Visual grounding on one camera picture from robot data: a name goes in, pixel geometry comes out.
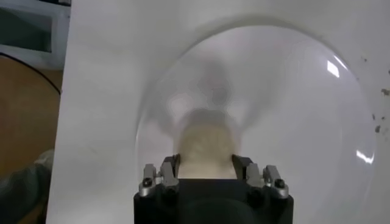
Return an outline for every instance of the beige object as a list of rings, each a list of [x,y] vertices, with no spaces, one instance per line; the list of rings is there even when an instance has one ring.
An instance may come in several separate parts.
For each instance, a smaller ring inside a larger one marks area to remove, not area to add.
[[[186,128],[178,151],[181,157],[179,178],[236,178],[231,161],[235,144],[225,126],[199,124]]]

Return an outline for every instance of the white table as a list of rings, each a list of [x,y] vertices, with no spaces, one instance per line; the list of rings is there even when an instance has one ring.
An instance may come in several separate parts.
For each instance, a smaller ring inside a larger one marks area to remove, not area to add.
[[[359,78],[382,129],[361,223],[387,220],[390,97],[381,89],[390,88],[388,10],[387,0],[74,1],[47,222],[133,222],[145,89],[192,44],[243,24],[298,28],[331,47]]]

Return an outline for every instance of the bolt head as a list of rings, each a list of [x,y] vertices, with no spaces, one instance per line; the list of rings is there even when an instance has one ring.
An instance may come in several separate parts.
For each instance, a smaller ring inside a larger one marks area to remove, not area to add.
[[[151,187],[153,184],[153,180],[150,177],[144,178],[142,181],[142,186],[144,187]]]
[[[286,184],[285,181],[282,179],[276,179],[275,180],[275,187],[277,188],[285,188]]]

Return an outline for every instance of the debris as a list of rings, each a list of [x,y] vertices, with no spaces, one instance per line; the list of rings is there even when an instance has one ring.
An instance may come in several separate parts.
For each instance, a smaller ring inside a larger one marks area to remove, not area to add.
[[[376,132],[376,133],[379,133],[379,132],[380,132],[380,125],[378,125],[378,126],[375,127],[375,132]]]
[[[383,95],[385,95],[385,96],[390,95],[390,89],[382,89],[381,92],[382,92]]]

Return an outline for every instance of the transparent dome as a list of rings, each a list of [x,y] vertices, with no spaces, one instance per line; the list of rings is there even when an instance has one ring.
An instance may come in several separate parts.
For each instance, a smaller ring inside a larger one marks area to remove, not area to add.
[[[250,26],[195,45],[141,110],[140,172],[175,153],[188,115],[199,110],[225,115],[238,154],[278,167],[295,199],[294,223],[357,218],[371,181],[375,128],[355,76],[322,43],[287,28]]]

